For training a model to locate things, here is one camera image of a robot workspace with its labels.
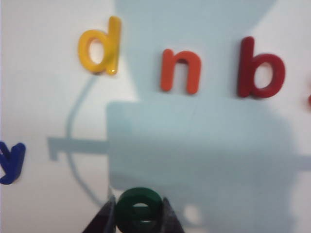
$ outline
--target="letter b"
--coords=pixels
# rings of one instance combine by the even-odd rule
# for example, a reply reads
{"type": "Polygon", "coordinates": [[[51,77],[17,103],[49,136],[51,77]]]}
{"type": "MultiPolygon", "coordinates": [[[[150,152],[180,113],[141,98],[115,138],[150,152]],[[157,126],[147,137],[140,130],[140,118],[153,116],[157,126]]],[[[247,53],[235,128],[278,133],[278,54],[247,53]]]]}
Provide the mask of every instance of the letter b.
{"type": "Polygon", "coordinates": [[[281,89],[285,78],[285,66],[283,61],[274,54],[260,54],[253,57],[255,40],[249,36],[242,40],[239,68],[238,95],[248,97],[268,98],[275,95],[281,89]],[[270,84],[264,88],[255,85],[255,72],[263,64],[269,63],[273,69],[270,84]]]}

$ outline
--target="letter d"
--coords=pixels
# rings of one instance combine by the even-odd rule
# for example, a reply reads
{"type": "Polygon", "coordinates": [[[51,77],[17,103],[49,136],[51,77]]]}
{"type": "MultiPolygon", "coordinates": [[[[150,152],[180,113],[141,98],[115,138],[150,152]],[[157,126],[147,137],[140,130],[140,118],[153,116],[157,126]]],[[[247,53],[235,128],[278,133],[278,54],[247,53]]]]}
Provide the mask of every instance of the letter d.
{"type": "Polygon", "coordinates": [[[109,19],[108,34],[98,30],[84,32],[78,44],[78,53],[81,64],[93,73],[106,70],[107,74],[116,74],[118,71],[119,46],[121,34],[121,20],[112,16],[109,19]],[[104,57],[100,63],[95,63],[89,56],[89,47],[94,39],[98,39],[104,48],[104,57]]]}

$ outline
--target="magnetic letter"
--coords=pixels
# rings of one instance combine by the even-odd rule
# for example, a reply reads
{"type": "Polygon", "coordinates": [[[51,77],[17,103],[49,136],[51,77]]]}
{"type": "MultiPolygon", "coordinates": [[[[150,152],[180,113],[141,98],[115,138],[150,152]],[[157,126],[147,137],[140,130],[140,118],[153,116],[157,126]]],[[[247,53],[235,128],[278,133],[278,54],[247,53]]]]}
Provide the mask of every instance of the magnetic letter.
{"type": "Polygon", "coordinates": [[[175,64],[177,62],[188,64],[187,92],[197,93],[199,89],[201,59],[191,51],[182,51],[174,56],[172,50],[163,51],[161,88],[163,91],[170,91],[173,87],[175,64]]]}
{"type": "Polygon", "coordinates": [[[281,89],[285,78],[285,66],[283,61],[274,54],[259,54],[253,57],[255,40],[253,37],[245,37],[241,43],[238,95],[248,97],[268,98],[274,96],[281,89]],[[273,70],[270,84],[264,88],[255,85],[256,69],[263,63],[269,63],[273,70]]]}
{"type": "Polygon", "coordinates": [[[118,71],[120,33],[121,20],[116,16],[109,19],[108,34],[98,30],[84,32],[78,45],[81,64],[93,73],[106,70],[107,74],[116,74],[118,71]],[[89,56],[89,46],[94,39],[98,39],[104,48],[104,57],[99,64],[93,62],[89,56]]]}

